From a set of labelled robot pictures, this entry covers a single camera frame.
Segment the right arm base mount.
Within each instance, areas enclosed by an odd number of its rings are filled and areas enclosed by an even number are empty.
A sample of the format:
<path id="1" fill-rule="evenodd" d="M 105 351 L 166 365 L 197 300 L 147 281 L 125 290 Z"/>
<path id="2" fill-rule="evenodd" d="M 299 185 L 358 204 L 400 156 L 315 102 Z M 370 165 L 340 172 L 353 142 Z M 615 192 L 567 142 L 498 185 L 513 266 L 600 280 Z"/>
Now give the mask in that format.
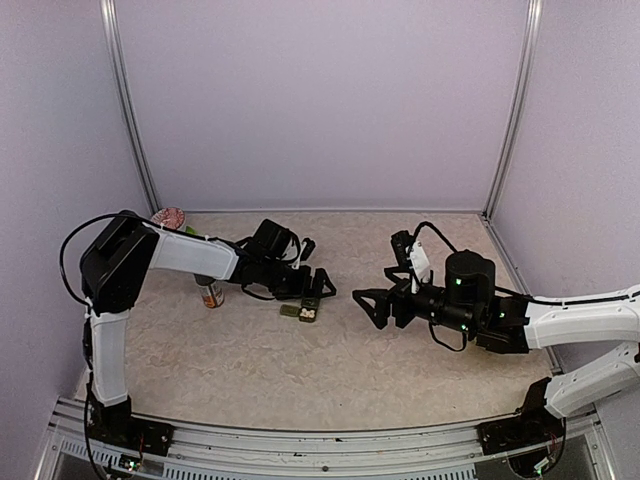
<path id="1" fill-rule="evenodd" d="M 484 455 L 516 450 L 550 441 L 565 431 L 565 421 L 546 409 L 545 392 L 550 377 L 529 386 L 524 403 L 514 415 L 480 423 L 478 432 Z"/>

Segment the orange pill bottle grey cap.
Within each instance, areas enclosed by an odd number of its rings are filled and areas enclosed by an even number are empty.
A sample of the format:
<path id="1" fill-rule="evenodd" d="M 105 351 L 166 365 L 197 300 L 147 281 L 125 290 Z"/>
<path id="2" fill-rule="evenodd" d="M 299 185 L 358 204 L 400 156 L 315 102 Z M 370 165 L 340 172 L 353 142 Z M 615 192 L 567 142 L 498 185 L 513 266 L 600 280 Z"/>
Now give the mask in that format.
<path id="1" fill-rule="evenodd" d="M 207 308 L 218 308 L 224 303 L 223 291 L 214 278 L 198 274 L 194 278 Z"/>

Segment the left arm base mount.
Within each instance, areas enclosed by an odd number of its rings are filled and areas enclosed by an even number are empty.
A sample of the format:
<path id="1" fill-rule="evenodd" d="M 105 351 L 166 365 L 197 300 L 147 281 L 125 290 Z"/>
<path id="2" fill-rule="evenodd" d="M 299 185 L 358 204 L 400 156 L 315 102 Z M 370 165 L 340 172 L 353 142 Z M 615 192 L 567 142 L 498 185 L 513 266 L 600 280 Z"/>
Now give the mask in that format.
<path id="1" fill-rule="evenodd" d="M 90 439 L 142 454 L 168 455 L 174 427 L 133 415 L 130 396 L 123 402 L 106 406 L 90 391 L 88 406 Z"/>

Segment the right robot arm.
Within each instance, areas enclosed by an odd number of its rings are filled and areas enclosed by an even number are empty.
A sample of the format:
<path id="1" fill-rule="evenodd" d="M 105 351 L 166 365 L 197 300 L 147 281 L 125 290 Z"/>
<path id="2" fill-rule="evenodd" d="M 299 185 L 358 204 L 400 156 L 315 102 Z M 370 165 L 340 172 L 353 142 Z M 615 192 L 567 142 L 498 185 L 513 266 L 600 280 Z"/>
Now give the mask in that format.
<path id="1" fill-rule="evenodd" d="M 497 354 L 600 341 L 617 344 L 572 372 L 532 384 L 523 413 L 511 423 L 518 442 L 535 442 L 549 429 L 550 416 L 566 418 L 589 403 L 638 385 L 638 286 L 565 298 L 525 295 L 496 285 L 492 260 L 457 248 L 446 258 L 444 283 L 438 286 L 420 233 L 415 229 L 392 235 L 397 264 L 384 270 L 391 288 L 352 293 L 378 329 L 390 321 L 405 328 L 420 318 L 430 330 L 448 328 L 460 334 L 464 345 L 474 343 Z"/>

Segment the green weekly pill organizer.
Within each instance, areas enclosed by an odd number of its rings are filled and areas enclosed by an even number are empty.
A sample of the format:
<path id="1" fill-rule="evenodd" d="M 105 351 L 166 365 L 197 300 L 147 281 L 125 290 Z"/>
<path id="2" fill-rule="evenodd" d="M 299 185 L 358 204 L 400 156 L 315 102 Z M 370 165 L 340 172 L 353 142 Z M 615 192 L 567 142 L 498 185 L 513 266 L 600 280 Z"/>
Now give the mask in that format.
<path id="1" fill-rule="evenodd" d="M 320 300 L 315 298 L 302 299 L 299 305 L 283 304 L 279 314 L 284 317 L 296 318 L 303 323 L 315 323 L 318 319 Z"/>

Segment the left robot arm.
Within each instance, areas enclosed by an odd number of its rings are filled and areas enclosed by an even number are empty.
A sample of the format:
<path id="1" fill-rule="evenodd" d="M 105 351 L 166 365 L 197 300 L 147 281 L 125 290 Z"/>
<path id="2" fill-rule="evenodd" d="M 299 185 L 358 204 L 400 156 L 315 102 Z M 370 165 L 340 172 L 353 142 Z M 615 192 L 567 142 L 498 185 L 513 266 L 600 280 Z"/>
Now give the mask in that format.
<path id="1" fill-rule="evenodd" d="M 328 272 L 307 264 L 314 242 L 270 219 L 232 241 L 172 228 L 131 210 L 108 213 L 79 225 L 64 239 L 61 270 L 66 268 L 67 246 L 98 223 L 104 228 L 79 259 L 80 287 L 67 291 L 84 308 L 89 422 L 121 445 L 133 443 L 140 434 L 126 383 L 128 322 L 159 281 L 229 284 L 264 302 L 307 302 L 337 294 Z"/>

